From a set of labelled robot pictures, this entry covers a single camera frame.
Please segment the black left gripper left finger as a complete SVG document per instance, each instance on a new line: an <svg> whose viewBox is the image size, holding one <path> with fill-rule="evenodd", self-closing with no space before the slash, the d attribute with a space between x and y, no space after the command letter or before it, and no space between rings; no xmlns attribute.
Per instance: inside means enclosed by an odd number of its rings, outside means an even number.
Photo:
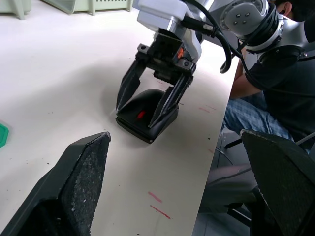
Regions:
<svg viewBox="0 0 315 236"><path fill-rule="evenodd" d="M70 144L34 186L3 236L89 236L101 194L110 133Z"/></svg>

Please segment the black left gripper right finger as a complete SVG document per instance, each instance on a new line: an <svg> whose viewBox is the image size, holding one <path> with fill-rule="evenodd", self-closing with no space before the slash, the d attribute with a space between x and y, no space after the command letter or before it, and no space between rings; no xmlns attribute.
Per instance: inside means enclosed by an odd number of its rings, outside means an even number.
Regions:
<svg viewBox="0 0 315 236"><path fill-rule="evenodd" d="M242 130L241 139L275 236L315 234L315 162L291 140Z"/></svg>

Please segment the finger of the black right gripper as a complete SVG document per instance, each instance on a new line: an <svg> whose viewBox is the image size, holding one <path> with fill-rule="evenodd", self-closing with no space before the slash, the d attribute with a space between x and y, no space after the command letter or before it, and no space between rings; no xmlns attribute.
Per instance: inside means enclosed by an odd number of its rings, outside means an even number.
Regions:
<svg viewBox="0 0 315 236"><path fill-rule="evenodd" d="M120 84L117 95L116 111L120 111L132 98L140 85L140 77L145 69L146 62L144 60L135 60L130 66Z"/></svg>
<svg viewBox="0 0 315 236"><path fill-rule="evenodd" d="M173 87L169 87L161 100L158 102L149 128L155 126L162 117L170 113L170 111L179 103L187 87L191 84L193 76L191 74L182 74Z"/></svg>

